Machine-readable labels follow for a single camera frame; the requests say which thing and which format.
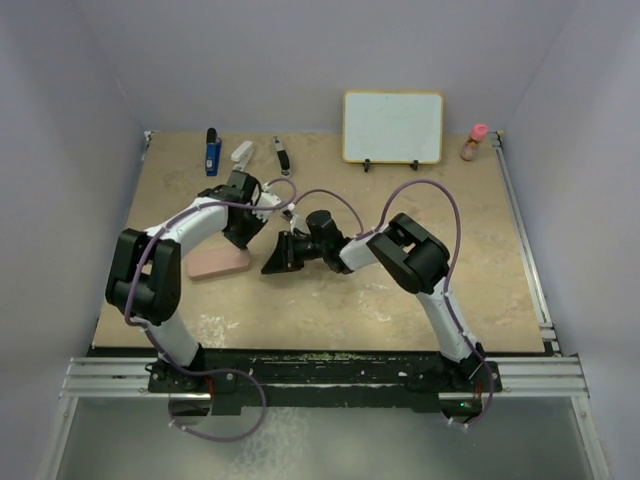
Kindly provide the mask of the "pink glasses case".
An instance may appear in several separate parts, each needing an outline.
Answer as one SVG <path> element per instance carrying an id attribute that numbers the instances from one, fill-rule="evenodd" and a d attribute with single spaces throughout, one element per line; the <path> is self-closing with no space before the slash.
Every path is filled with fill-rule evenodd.
<path id="1" fill-rule="evenodd" d="M 192 281 L 202 281 L 248 270 L 250 255 L 234 246 L 190 253 L 186 257 L 186 273 Z"/>

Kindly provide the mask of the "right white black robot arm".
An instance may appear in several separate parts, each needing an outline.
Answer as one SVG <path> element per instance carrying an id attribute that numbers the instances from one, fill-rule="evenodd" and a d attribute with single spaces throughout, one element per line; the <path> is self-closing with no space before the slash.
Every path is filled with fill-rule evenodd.
<path id="1" fill-rule="evenodd" d="M 293 229 L 278 234 L 262 274 L 296 272 L 316 259 L 344 275 L 379 264 L 424 309 L 438 340 L 446 383 L 456 391 L 467 391 L 479 381 L 484 353 L 450 290 L 450 253 L 438 238 L 404 213 L 361 239 L 344 236 L 327 210 L 309 214 L 306 226 L 307 232 Z"/>

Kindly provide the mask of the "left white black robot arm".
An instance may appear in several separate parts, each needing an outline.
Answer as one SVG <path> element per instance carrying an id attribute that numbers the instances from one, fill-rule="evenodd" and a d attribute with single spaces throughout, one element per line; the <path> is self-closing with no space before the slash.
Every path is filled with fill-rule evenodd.
<path id="1" fill-rule="evenodd" d="M 280 202 L 255 177 L 234 171 L 225 184 L 202 191 L 168 220 L 119 235 L 106 301 L 127 325 L 142 329 L 159 358 L 173 366 L 171 381 L 182 391 L 198 390 L 206 378 L 203 347 L 179 314 L 183 259 L 218 233 L 246 248 Z"/>

